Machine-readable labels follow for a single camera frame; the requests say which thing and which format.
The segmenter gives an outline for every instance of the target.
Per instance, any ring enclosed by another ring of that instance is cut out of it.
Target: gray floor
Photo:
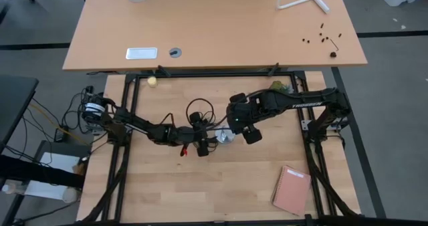
[[[0,0],[0,8],[5,0]],[[428,0],[417,0],[400,7],[389,7],[383,0],[344,0],[357,32],[428,29]],[[0,45],[19,43],[63,43],[73,36],[83,0],[14,0],[0,25]],[[362,139],[372,166],[383,205],[390,218],[428,221],[428,176],[424,162],[428,147],[423,135],[428,128],[428,37],[396,37],[360,40],[368,66],[341,69],[342,77],[360,126]],[[40,80],[35,97],[61,116],[70,98],[84,86],[103,90],[106,76],[86,76],[82,72],[63,72],[67,49],[0,51],[0,74],[36,77]],[[322,68],[327,84],[335,86],[329,68]],[[38,114],[44,128],[51,126]],[[346,156],[362,212],[374,216],[370,197],[348,129],[344,130]],[[24,129],[20,124],[10,145],[21,150]],[[26,150],[34,154],[44,137],[29,126]],[[11,196],[0,194],[0,201]],[[27,197],[19,217],[43,213],[63,204]],[[1,203],[0,220],[7,203]],[[77,205],[28,225],[59,225],[75,219]]]

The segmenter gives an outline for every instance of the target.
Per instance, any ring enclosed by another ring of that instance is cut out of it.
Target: black metal frame
[[[308,85],[306,83],[306,78],[304,77],[304,72],[281,72],[279,70],[275,70],[274,73],[266,73],[266,72],[251,72],[251,71],[227,71],[227,70],[223,70],[222,72],[185,72],[185,73],[165,73],[162,70],[158,70],[155,73],[146,73],[146,74],[128,74],[126,75],[126,79],[125,79],[125,86],[124,86],[124,91],[123,91],[123,95],[122,95],[122,106],[123,107],[127,107],[127,99],[128,99],[128,95],[129,95],[129,91],[130,91],[130,87],[131,84],[134,84],[134,91],[133,91],[133,95],[132,95],[132,100],[131,100],[131,107],[130,107],[130,111],[131,113],[135,114],[136,112],[136,103],[137,103],[137,98],[138,98],[138,89],[139,89],[139,85],[140,85],[140,80],[143,78],[147,78],[149,76],[156,76],[157,78],[200,78],[200,77],[237,77],[237,76],[289,76],[292,82],[292,86],[295,89],[295,91],[298,92],[298,83],[297,83],[297,79],[298,78],[301,82],[301,85],[303,87],[303,91],[307,91],[308,90]],[[314,116],[314,111],[313,109],[309,108],[308,110],[308,115],[309,115],[309,119],[313,120],[315,119]],[[303,113],[303,109],[298,109],[298,116],[299,116],[299,121],[304,120],[304,113]],[[302,130],[302,138],[304,141],[304,148],[305,148],[305,152],[306,152],[306,156],[307,158],[309,157],[309,154],[311,154],[310,156],[312,157],[312,150],[310,148],[309,143],[306,140],[304,131]],[[324,158],[324,153],[322,151],[322,146],[320,144],[320,142],[315,142],[315,149],[316,149],[316,154],[318,157],[318,161],[320,164],[320,171],[322,173],[322,175],[325,177],[325,179],[327,180],[327,182],[329,182],[328,180],[328,171],[326,169],[326,161]],[[119,147],[120,146],[124,146],[125,150],[124,150],[124,154],[123,154],[123,160],[125,160],[126,162],[129,159],[129,153],[130,153],[130,143],[126,144],[126,145],[114,145],[114,150],[112,153],[112,163],[110,165],[110,170],[109,170],[109,175],[108,175],[108,184],[107,187],[109,187],[112,183],[112,179],[114,178],[115,175],[115,171],[116,171],[116,165],[117,165],[117,159],[118,159],[118,151],[119,151]],[[126,175],[126,171],[127,171],[127,167],[128,164],[126,163],[124,165],[124,174]],[[315,175],[314,175],[314,171],[310,170],[310,174],[311,177],[313,179],[315,179]],[[122,180],[120,182],[120,186],[119,186],[119,191],[118,191],[118,196],[117,196],[117,200],[116,200],[116,211],[114,213],[114,218],[113,221],[115,222],[120,222],[120,216],[121,216],[121,210],[122,210],[122,204],[123,204],[123,198],[124,198],[124,186],[125,186],[125,182],[126,182],[126,177],[122,177]],[[320,189],[318,187],[318,180],[312,180],[312,191],[314,193],[314,200],[315,200],[315,205],[316,205],[316,210],[317,210],[317,214],[318,217],[322,217],[325,216],[324,214],[324,209],[322,206],[322,200],[321,200],[321,196],[320,196]],[[329,212],[332,216],[337,215],[336,212],[336,207],[333,203],[332,197],[331,195],[329,195],[326,191],[326,198],[328,200],[328,208],[329,208]],[[102,220],[106,221],[108,220],[108,212],[110,209],[110,200],[108,200],[103,208],[103,212],[102,212]],[[306,219],[302,219],[302,220],[281,220],[281,221],[228,221],[228,222],[221,222],[220,224],[224,224],[224,225],[315,225],[316,224],[316,220],[312,220],[310,217],[308,217],[310,215],[307,215]],[[214,222],[183,222],[183,223],[133,223],[133,224],[129,224],[129,225],[207,225],[207,224],[218,224],[218,223],[214,223]]]

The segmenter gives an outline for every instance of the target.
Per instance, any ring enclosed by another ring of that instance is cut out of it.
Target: wooden table
[[[306,77],[309,90],[326,87],[321,72],[306,72]],[[205,98],[221,118],[230,96],[267,88],[274,80],[290,83],[289,77],[280,76],[166,78],[158,79],[156,88],[149,88],[141,80],[136,114],[156,123],[172,112],[177,125],[187,125],[187,104],[192,99]],[[108,76],[104,96],[120,103],[123,86],[124,76]],[[208,105],[196,103],[189,109],[196,110],[207,111]],[[318,116],[323,108],[314,111]],[[299,126],[297,111],[288,110],[256,124],[263,140],[248,145],[239,135],[231,144],[220,145],[201,158],[193,147],[189,147],[189,156],[180,157],[180,147],[155,145],[145,135],[134,133],[121,222],[298,219],[274,207],[270,199],[282,166],[308,173]],[[322,145],[332,186],[352,210],[359,212],[340,139],[328,138]],[[104,192],[111,154],[112,145],[107,144],[91,156],[78,219],[90,212]],[[323,203],[327,210],[325,198]],[[316,217],[312,192],[306,213]]]
[[[343,1],[324,1],[328,15],[313,1],[276,11],[276,0],[86,0],[63,69],[367,64]],[[130,47],[156,47],[157,58],[126,60]]]

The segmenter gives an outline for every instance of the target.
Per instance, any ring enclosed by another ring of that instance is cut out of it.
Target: desk
[[[108,76],[104,96],[120,103],[124,79],[125,76]],[[326,87],[321,72],[306,72],[306,79],[309,90]],[[187,104],[192,99],[205,98],[221,118],[230,96],[268,88],[274,80],[290,83],[290,77],[285,76],[165,78],[158,79],[156,88],[149,88],[141,80],[136,114],[160,122],[171,112],[177,125],[187,125]],[[208,105],[201,103],[192,105],[189,111],[207,109]],[[323,108],[317,108],[315,115],[321,111]],[[296,110],[288,110],[256,124],[263,140],[247,145],[239,135],[232,144],[220,145],[215,152],[201,158],[193,147],[189,147],[189,156],[180,157],[181,147],[155,145],[145,135],[134,133],[121,222],[298,219],[274,207],[270,199],[283,165],[308,173],[299,126]],[[340,140],[329,138],[323,147],[332,186],[352,210],[359,212]],[[91,156],[78,219],[90,212],[104,192],[111,155],[112,145],[108,144]],[[326,200],[322,201],[327,211]],[[306,202],[306,213],[316,216],[312,192]]]
[[[367,64],[343,0],[324,1],[328,15],[313,1],[276,11],[276,0],[86,0],[63,69]],[[130,47],[156,47],[157,58],[126,60]],[[179,58],[169,55],[174,47]]]

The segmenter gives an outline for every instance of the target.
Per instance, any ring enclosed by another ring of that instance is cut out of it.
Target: wooden tabletop
[[[323,1],[329,14],[314,1],[276,11],[276,0],[86,0],[64,69],[365,65],[343,0]],[[126,60],[130,47],[156,47],[157,58]]]
[[[310,90],[325,88],[321,72],[306,72],[306,75]],[[176,125],[184,126],[188,124],[187,104],[192,99],[205,98],[213,104],[217,118],[222,118],[230,96],[268,88],[274,80],[290,83],[289,77],[282,76],[167,78],[159,79],[156,88],[149,88],[142,80],[136,114],[157,123],[171,112]],[[109,76],[104,96],[120,103],[123,85],[124,76]],[[206,104],[196,103],[189,111],[208,109]],[[322,110],[317,108],[316,115]],[[219,145],[206,157],[198,157],[193,147],[189,147],[188,156],[180,157],[181,147],[155,145],[145,135],[134,133],[121,221],[298,219],[273,206],[270,199],[282,166],[308,173],[299,125],[297,111],[288,110],[255,125],[261,130],[263,140],[248,145],[239,135],[231,144]],[[104,142],[102,139],[94,147]],[[328,138],[322,145],[332,186],[352,210],[359,212],[340,139]],[[91,156],[78,219],[90,212],[104,192],[111,154],[112,145],[107,144]],[[316,217],[312,191],[306,213]]]

